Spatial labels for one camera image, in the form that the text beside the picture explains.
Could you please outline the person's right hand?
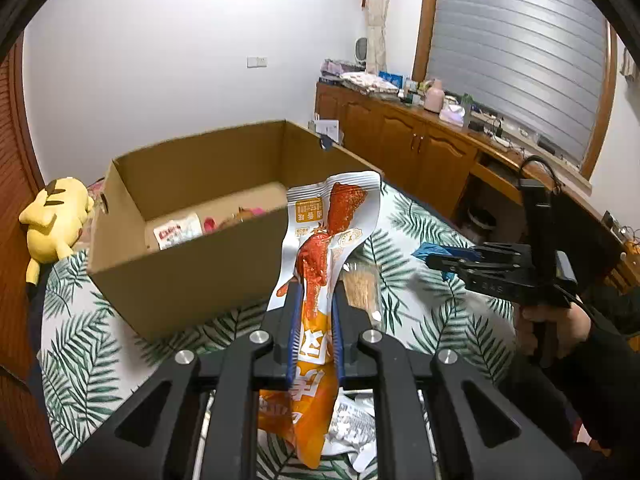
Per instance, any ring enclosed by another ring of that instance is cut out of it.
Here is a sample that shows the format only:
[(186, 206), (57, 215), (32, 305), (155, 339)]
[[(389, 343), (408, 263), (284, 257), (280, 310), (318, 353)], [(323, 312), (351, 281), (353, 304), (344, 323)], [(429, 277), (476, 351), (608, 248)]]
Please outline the person's right hand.
[(568, 308), (549, 307), (538, 304), (535, 307), (517, 306), (514, 314), (514, 330), (518, 348), (526, 356), (532, 356), (540, 346), (534, 333), (538, 325), (554, 329), (551, 338), (555, 356), (567, 356), (574, 347), (586, 341), (591, 330), (591, 318), (581, 306), (572, 302)]

